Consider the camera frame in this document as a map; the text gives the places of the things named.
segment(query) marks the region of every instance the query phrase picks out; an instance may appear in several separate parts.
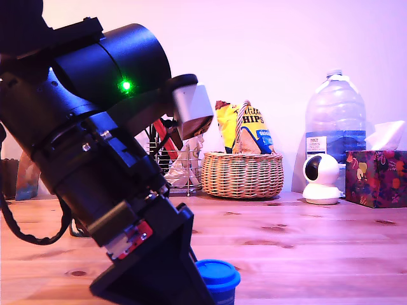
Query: tissue box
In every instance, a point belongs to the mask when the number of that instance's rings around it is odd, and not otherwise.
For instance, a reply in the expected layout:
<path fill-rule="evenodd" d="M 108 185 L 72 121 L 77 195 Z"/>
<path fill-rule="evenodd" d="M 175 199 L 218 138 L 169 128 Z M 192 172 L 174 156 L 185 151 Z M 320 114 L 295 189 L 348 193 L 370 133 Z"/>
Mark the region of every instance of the tissue box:
<path fill-rule="evenodd" d="M 407 207 L 407 151 L 349 151 L 347 201 L 371 208 Z"/>

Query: green led light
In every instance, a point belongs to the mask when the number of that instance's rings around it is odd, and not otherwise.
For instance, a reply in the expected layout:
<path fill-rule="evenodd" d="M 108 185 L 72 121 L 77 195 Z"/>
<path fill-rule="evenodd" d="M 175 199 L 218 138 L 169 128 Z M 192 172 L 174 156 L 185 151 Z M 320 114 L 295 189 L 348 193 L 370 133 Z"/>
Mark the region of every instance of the green led light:
<path fill-rule="evenodd" d="M 128 81 L 125 81 L 125 82 L 123 83 L 123 89 L 124 89 L 124 90 L 129 90 L 130 87 L 131 87 L 131 84 L 130 84 Z"/>

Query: large water jug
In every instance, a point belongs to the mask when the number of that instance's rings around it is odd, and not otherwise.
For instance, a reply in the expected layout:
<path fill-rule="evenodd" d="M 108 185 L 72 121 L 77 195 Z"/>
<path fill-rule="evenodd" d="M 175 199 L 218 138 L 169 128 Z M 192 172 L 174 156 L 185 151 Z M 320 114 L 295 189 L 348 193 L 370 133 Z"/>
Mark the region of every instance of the large water jug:
<path fill-rule="evenodd" d="M 346 151 L 366 149 L 366 109 L 357 88 L 341 70 L 330 71 L 326 77 L 307 107 L 307 157 L 328 153 L 338 161 L 340 176 L 335 186 L 344 196 Z"/>

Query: yellow crisp packet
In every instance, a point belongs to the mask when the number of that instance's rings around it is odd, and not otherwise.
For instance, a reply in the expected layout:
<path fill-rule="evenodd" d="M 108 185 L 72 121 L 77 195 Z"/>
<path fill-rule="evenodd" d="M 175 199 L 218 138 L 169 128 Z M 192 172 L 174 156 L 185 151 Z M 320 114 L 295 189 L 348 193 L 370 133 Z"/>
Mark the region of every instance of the yellow crisp packet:
<path fill-rule="evenodd" d="M 222 100 L 216 102 L 215 110 L 224 146 L 228 154 L 235 153 L 237 115 L 242 105 L 233 105 Z M 242 153 L 275 153 L 273 140 L 260 111 L 252 106 L 245 110 L 240 132 Z"/>

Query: wooden table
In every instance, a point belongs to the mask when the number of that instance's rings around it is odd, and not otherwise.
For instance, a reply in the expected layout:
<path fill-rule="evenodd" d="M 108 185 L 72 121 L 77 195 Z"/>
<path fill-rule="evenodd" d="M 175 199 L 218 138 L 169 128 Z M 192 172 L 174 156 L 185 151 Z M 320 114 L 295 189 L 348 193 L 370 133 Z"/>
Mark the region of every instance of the wooden table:
<path fill-rule="evenodd" d="M 229 261 L 240 271 L 236 305 L 407 304 L 406 208 L 310 205 L 296 193 L 270 201 L 171 200 L 195 213 L 198 259 Z M 25 233 L 49 236 L 59 228 L 55 199 L 10 207 Z M 2 216 L 1 304 L 108 304 L 88 286 L 110 264 L 93 240 L 68 232 L 50 246 L 20 241 Z"/>

